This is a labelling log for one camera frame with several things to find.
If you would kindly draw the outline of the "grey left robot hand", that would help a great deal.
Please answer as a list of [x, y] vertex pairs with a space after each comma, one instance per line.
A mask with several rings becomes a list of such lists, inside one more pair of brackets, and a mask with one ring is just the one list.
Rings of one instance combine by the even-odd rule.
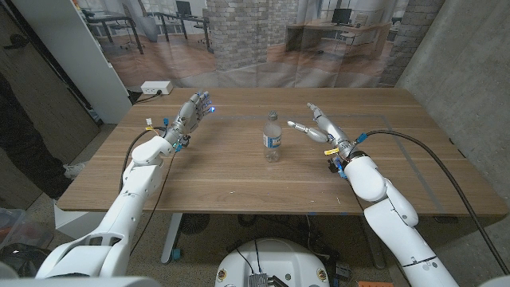
[[198, 127], [202, 118], [214, 112], [215, 107], [210, 107], [210, 104], [208, 91], [195, 93], [182, 105], [163, 138], [173, 147], [177, 147], [179, 144], [182, 147], [187, 147], [190, 142], [190, 134]]

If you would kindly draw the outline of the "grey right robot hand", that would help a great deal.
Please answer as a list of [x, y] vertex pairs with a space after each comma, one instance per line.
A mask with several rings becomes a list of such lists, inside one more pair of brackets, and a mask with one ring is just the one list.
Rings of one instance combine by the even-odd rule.
[[303, 132], [316, 142], [329, 143], [334, 148], [338, 148], [341, 159], [347, 159], [349, 155], [358, 151], [358, 148], [348, 139], [343, 130], [330, 121], [319, 107], [312, 103], [307, 103], [307, 106], [312, 110], [313, 119], [317, 123], [318, 128], [306, 127], [291, 120], [287, 122], [289, 127]]

